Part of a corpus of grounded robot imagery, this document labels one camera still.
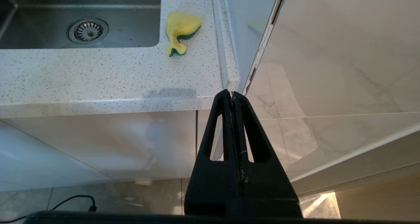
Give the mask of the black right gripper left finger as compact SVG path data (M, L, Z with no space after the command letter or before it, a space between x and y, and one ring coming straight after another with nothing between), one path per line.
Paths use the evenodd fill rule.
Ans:
M227 89L214 98L185 195L185 215L227 215L228 205L240 196L231 100ZM211 151L219 117L222 119L224 160L213 161Z

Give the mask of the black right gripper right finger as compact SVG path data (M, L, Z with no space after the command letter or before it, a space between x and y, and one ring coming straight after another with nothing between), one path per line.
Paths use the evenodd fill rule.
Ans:
M233 123L240 197L232 212L249 218L301 218L297 194L249 100L233 92Z

